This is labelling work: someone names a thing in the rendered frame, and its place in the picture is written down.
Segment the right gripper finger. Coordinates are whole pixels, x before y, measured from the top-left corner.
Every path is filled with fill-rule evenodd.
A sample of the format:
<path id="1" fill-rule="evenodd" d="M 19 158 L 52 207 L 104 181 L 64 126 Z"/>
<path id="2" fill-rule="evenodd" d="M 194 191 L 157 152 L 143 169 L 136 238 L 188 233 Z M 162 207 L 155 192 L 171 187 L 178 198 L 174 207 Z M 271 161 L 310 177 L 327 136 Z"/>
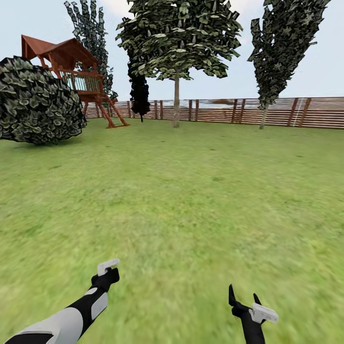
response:
<path id="1" fill-rule="evenodd" d="M 240 303 L 240 302 L 236 301 L 234 291 L 233 291 L 233 286 L 231 284 L 229 286 L 229 302 L 228 302 L 228 304 L 230 304 L 231 306 L 234 307 L 237 303 Z"/>
<path id="2" fill-rule="evenodd" d="M 259 298 L 258 298 L 258 296 L 256 294 L 254 294 L 254 299 L 255 299 L 255 303 L 261 305 L 261 302 L 260 302 L 260 300 L 259 300 Z"/>

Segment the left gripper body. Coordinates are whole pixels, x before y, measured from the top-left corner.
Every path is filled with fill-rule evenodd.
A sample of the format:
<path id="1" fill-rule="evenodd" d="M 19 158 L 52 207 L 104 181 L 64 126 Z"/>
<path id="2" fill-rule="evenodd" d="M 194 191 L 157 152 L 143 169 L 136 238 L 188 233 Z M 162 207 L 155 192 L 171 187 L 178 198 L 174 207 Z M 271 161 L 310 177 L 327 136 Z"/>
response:
<path id="1" fill-rule="evenodd" d="M 102 276 L 93 276 L 91 281 L 92 281 L 92 285 L 94 285 L 96 282 L 100 281 L 100 280 L 104 280 L 108 283 L 108 287 L 110 287 L 110 285 L 112 283 L 115 283 L 117 281 L 119 281 L 120 277 L 119 277 L 119 272 L 118 272 L 118 268 L 111 268 L 107 270 L 107 273 L 105 273 Z"/>

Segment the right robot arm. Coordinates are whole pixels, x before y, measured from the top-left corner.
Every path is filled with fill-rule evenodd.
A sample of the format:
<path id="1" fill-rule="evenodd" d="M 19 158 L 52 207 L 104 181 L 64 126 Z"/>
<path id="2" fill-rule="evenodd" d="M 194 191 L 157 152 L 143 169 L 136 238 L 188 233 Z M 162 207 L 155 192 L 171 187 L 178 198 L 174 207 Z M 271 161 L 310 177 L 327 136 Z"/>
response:
<path id="1" fill-rule="evenodd" d="M 241 318 L 243 332 L 247 344 L 266 344 L 261 325 L 265 321 L 276 323 L 279 315 L 272 309 L 262 306 L 256 294 L 254 294 L 255 303 L 252 309 L 236 301 L 233 286 L 229 286 L 229 302 L 233 306 L 232 314 Z"/>

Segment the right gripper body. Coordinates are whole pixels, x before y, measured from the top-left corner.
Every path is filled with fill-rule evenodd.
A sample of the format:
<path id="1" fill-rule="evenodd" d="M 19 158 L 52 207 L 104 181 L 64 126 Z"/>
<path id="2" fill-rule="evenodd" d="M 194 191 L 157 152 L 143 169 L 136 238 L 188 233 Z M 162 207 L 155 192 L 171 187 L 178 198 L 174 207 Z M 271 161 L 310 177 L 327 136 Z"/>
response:
<path id="1" fill-rule="evenodd" d="M 261 325 L 266 320 L 263 319 L 261 323 L 253 321 L 249 309 L 250 307 L 245 306 L 241 303 L 237 303 L 232 309 L 232 314 L 241 318 L 245 338 L 250 335 L 260 336 L 261 338 L 264 338 Z"/>

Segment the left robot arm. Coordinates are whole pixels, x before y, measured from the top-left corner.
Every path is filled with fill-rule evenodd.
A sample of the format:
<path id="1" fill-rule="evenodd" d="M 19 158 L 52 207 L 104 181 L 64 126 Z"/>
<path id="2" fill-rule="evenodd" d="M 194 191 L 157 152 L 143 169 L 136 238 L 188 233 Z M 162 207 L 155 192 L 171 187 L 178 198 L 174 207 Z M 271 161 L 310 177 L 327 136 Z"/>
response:
<path id="1" fill-rule="evenodd" d="M 5 344 L 76 344 L 107 307 L 107 291 L 120 279 L 118 268 L 108 268 L 119 263 L 119 258 L 115 258 L 98 264 L 98 274 L 92 277 L 92 286 L 82 298 L 50 318 L 27 326 Z"/>

